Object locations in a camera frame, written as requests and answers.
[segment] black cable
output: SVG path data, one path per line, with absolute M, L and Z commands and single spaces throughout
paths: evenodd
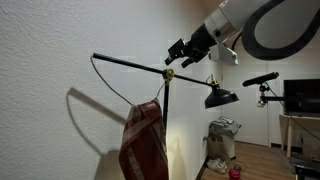
M 273 94 L 275 97 L 278 97 L 278 96 L 276 95 L 276 93 L 274 93 L 273 90 L 270 88 L 269 84 L 268 84 L 267 82 L 265 82 L 265 84 L 268 86 L 268 88 L 270 89 L 270 91 L 272 92 L 272 94 Z M 283 109 L 286 111 L 286 107 L 284 106 L 284 104 L 283 104 L 281 101 L 279 101 L 279 102 L 280 102 L 280 104 L 282 105 Z M 288 115 L 290 116 L 291 119 L 294 120 L 294 122 L 296 122 L 300 127 L 302 127 L 302 129 L 304 129 L 304 130 L 307 131 L 311 136 L 313 136 L 314 138 L 316 138 L 317 140 L 320 141 L 320 138 L 319 138 L 319 137 L 317 137 L 317 136 L 314 135 L 312 132 L 310 132 L 307 128 L 305 128 L 304 126 L 302 126 L 295 118 L 293 118 L 293 117 L 291 116 L 291 114 L 288 113 Z
M 242 35 L 242 32 L 236 37 L 236 39 L 233 41 L 231 50 L 234 51 L 234 48 L 236 47 L 237 41 L 239 40 L 240 36 Z
M 93 69 L 96 71 L 96 73 L 99 75 L 99 77 L 101 78 L 101 80 L 114 92 L 116 93 L 119 97 L 121 97 L 123 100 L 127 101 L 127 103 L 129 103 L 132 106 L 132 103 L 130 101 L 128 101 L 126 98 L 124 98 L 123 96 L 121 96 L 116 90 L 114 90 L 108 83 L 107 81 L 101 76 L 101 74 L 99 73 L 99 71 L 97 70 L 95 64 L 93 63 L 93 57 L 90 57 L 91 60 L 91 64 L 93 66 Z

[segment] metal stand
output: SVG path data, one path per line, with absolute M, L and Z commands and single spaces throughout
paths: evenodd
M 116 64 L 130 66 L 130 67 L 133 67 L 133 68 L 138 68 L 138 69 L 142 69 L 142 70 L 145 70 L 145 71 L 150 71 L 150 72 L 161 74 L 163 76 L 163 79 L 166 82 L 166 84 L 165 84 L 165 92 L 164 92 L 164 102 L 163 102 L 163 124 L 164 124 L 165 129 L 167 129 L 167 118 L 168 118 L 169 84 L 170 84 L 170 81 L 173 79 L 173 77 L 178 78 L 178 79 L 182 79 L 182 80 L 185 80 L 185 81 L 190 81 L 190 82 L 193 82 L 193 83 L 197 83 L 197 84 L 206 85 L 206 86 L 209 86 L 209 87 L 213 86 L 212 84 L 208 84 L 206 82 L 202 82 L 202 81 L 198 81 L 198 80 L 195 80 L 195 79 L 191 79 L 191 78 L 188 78 L 188 77 L 184 77 L 184 76 L 180 76 L 180 75 L 174 74 L 172 69 L 158 70 L 158 69 L 150 68 L 150 67 L 143 66 L 143 65 L 140 65 L 140 64 L 135 64 L 135 63 L 132 63 L 132 62 L 124 61 L 124 60 L 121 60 L 121 59 L 116 59 L 116 58 L 113 58 L 113 57 L 104 56 L 104 55 L 97 54 L 97 53 L 94 53 L 92 55 L 92 57 L 95 58 L 95 59 L 103 60 L 103 61 L 108 61 L 108 62 L 112 62 L 112 63 L 116 63 Z

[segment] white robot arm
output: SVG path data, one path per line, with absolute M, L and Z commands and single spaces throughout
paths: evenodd
M 315 13 L 312 15 L 312 20 L 304 33 L 290 45 L 280 48 L 265 47 L 256 39 L 255 29 L 264 15 L 278 5 L 281 5 L 282 9 L 280 10 L 285 12 L 306 9 L 307 11 L 313 10 Z M 224 44 L 228 38 L 237 32 L 242 33 L 243 46 L 250 55 L 261 60 L 286 58 L 301 50 L 317 32 L 320 25 L 319 8 L 319 0 L 226 0 L 205 19 L 204 23 L 192 34 L 190 41 L 185 42 L 180 39 L 169 48 L 169 56 L 165 62 L 169 65 L 175 59 L 187 57 L 182 63 L 182 67 L 185 68 L 189 64 L 199 62 L 210 52 L 211 56 L 209 58 L 211 60 L 237 65 L 236 52 Z M 299 26 L 306 26 L 306 22 L 298 23 L 303 23 Z

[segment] black lamp shade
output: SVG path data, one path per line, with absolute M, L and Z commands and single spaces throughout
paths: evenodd
M 212 92 L 207 97 L 205 101 L 205 106 L 207 109 L 207 108 L 212 108 L 212 107 L 232 103 L 238 100 L 239 98 L 234 92 L 220 89 L 217 87 L 212 87 Z

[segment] wooden desk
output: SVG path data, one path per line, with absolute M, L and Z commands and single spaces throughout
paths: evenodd
M 292 116 L 292 117 L 296 120 L 301 120 L 301 119 L 320 120 L 320 118 L 317 118 L 317 117 L 300 117 L 300 116 Z M 287 141 L 287 157 L 290 157 L 291 156 L 291 146 L 292 146 L 292 127 L 293 127 L 294 120 L 292 120 L 290 116 L 287 116 L 284 114 L 280 114 L 279 119 L 286 119 L 287 120 L 284 138 L 282 139 L 282 142 L 281 142 L 281 150 L 284 150 L 285 141 L 286 141 L 286 139 L 288 139 L 288 141 Z

